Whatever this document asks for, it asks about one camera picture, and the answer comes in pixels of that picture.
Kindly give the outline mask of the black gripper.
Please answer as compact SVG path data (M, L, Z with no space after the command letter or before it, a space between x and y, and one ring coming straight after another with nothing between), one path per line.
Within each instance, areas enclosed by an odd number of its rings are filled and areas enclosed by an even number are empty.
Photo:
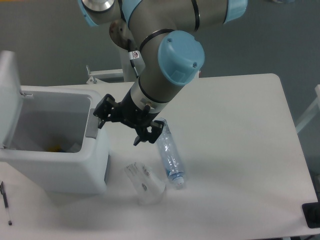
M131 89L126 93L120 102L115 102L111 94L106 94L97 104L93 115L99 118L98 128L102 129L106 122L120 122L120 113L124 125L134 128L137 137L133 145L137 146L140 142L154 144L163 132L165 123L162 120L153 121L158 113L144 112L134 102L131 96Z

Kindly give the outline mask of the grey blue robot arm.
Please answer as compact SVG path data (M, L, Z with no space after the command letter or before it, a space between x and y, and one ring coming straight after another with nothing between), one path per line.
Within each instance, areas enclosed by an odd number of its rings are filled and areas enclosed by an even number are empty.
M107 94L94 115L99 126L122 123L136 131L135 144L155 143L164 129L157 115L195 77L205 52L193 32L240 18L246 0L80 0L91 27L123 20L145 67L122 101Z

